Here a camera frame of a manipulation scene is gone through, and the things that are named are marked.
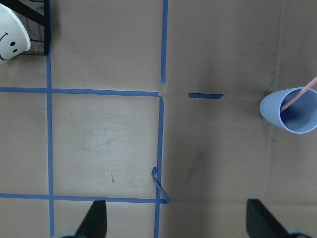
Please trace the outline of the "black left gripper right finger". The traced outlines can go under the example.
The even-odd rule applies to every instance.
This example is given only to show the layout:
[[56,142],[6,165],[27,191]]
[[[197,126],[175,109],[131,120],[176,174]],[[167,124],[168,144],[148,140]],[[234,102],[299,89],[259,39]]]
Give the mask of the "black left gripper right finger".
[[285,238],[286,229],[258,199],[248,199],[246,230],[250,238]]

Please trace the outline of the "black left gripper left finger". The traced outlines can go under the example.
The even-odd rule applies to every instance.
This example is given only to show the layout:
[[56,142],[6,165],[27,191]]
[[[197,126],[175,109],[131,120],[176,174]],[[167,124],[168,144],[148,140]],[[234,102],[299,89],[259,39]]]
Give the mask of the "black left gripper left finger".
[[81,225],[77,229],[75,238],[105,238],[107,232],[106,202],[94,201]]

